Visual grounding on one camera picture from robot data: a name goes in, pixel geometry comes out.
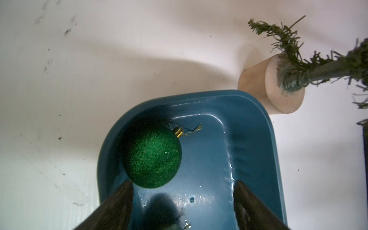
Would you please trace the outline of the green glitter ball ornament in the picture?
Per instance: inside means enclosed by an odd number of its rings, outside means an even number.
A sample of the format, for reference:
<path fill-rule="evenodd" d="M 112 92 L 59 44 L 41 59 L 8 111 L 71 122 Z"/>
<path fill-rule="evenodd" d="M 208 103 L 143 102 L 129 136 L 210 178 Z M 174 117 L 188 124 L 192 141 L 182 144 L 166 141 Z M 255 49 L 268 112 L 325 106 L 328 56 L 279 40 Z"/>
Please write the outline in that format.
<path fill-rule="evenodd" d="M 169 183 L 179 171 L 183 150 L 180 138 L 202 129 L 148 123 L 135 126 L 126 134 L 122 147 L 123 167 L 128 178 L 137 186 L 155 189 Z"/>

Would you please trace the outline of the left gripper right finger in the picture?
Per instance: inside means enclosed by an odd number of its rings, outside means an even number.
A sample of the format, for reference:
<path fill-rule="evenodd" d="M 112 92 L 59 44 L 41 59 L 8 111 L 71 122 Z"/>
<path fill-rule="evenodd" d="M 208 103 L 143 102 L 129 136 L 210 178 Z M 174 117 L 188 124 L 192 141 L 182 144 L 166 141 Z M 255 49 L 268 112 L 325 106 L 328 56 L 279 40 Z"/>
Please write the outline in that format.
<path fill-rule="evenodd" d="M 242 181 L 234 184 L 233 206 L 240 230 L 288 230 L 282 222 Z"/>

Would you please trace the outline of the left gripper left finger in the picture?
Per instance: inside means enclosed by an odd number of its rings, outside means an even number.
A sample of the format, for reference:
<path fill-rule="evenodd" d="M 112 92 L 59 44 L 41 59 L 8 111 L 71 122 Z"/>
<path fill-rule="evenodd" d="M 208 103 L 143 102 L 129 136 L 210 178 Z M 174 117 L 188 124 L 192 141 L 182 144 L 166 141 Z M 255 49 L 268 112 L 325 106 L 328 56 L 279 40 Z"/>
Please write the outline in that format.
<path fill-rule="evenodd" d="M 77 230 L 127 230 L 133 208 L 134 188 L 126 180 Z"/>

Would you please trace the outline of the small green christmas tree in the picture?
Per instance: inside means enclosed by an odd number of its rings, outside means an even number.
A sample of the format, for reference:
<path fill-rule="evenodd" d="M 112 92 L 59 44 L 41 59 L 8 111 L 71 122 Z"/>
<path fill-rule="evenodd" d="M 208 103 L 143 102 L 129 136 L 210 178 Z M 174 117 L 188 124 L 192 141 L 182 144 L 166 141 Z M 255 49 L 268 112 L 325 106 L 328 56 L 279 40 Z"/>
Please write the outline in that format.
<path fill-rule="evenodd" d="M 305 59 L 300 53 L 303 43 L 292 25 L 271 25 L 254 19 L 250 19 L 248 25 L 257 35 L 264 34 L 275 39 L 273 48 L 281 51 L 281 58 L 286 62 L 278 75 L 281 77 L 281 87 L 287 92 L 293 93 L 309 85 L 318 86 L 339 79 L 347 79 L 348 85 L 355 81 L 363 91 L 368 90 L 367 39 L 357 41 L 346 55 L 331 51 L 323 57 L 319 52 L 314 52 L 310 59 Z"/>

